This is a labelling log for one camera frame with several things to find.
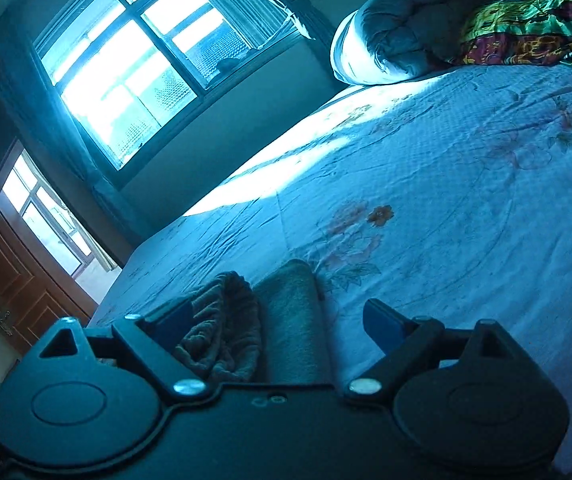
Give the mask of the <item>grey-green fleece pants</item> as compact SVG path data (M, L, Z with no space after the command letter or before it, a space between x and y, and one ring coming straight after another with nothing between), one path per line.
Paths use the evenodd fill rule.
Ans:
M255 285L233 271L220 273L146 314L143 330L205 382L333 381L320 293L302 260Z

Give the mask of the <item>brown wooden door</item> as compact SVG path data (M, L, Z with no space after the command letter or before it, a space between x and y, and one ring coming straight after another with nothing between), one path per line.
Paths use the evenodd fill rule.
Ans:
M96 302L34 235L18 237L0 211L0 333L22 356L60 318L90 322Z

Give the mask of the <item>floral blue bed sheet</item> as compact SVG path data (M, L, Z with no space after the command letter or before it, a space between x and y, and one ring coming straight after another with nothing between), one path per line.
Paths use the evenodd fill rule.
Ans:
M572 476L572 67L344 92L141 244L93 323L292 259L320 286L338 382L379 358L371 298L450 327L501 323L569 405L555 465Z

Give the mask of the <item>far room window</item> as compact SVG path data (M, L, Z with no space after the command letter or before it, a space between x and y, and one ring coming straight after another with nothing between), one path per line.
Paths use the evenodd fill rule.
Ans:
M26 150L14 159L2 192L32 234L72 278L78 278L93 264L104 273L118 270L118 264L82 226Z

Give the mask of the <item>blue left curtain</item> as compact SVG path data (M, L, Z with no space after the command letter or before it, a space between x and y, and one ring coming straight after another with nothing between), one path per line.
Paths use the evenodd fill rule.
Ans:
M137 246L152 235L149 223L92 157L81 126L55 90L36 48L10 11L0 17L0 99L19 132L72 174L130 244Z

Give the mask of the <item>blue curtain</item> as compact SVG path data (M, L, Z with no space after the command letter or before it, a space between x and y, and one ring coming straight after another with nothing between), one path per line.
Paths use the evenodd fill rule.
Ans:
M310 0L214 0L214 4L254 50L272 44L289 27L297 29L324 73L333 75L329 49L335 29Z
M72 174L130 244L137 246L152 235L149 223L92 157L81 126L55 90L36 48L10 11L0 17L0 99L19 132Z

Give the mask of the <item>large sliding glass window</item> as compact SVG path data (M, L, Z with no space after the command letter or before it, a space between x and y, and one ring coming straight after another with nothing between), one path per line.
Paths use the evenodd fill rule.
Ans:
M123 186L301 33L278 0L71 0L36 50L92 157Z

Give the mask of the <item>rolled grey white quilt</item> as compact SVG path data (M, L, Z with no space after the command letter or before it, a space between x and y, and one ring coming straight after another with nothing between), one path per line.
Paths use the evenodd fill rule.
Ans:
M425 76L460 55L466 21L491 0L368 0L338 26L335 77L377 86Z

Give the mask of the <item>colourful floral satin blanket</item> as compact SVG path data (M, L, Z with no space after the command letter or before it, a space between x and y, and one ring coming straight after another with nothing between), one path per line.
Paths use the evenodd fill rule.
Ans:
M494 0L465 23L467 65L572 67L572 0Z

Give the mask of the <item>blue right curtain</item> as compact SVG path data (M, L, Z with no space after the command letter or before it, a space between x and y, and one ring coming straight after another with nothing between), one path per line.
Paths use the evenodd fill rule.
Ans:
M214 4L254 50L272 44L289 27L297 29L324 73L333 75L329 49L335 29L310 0L214 0Z

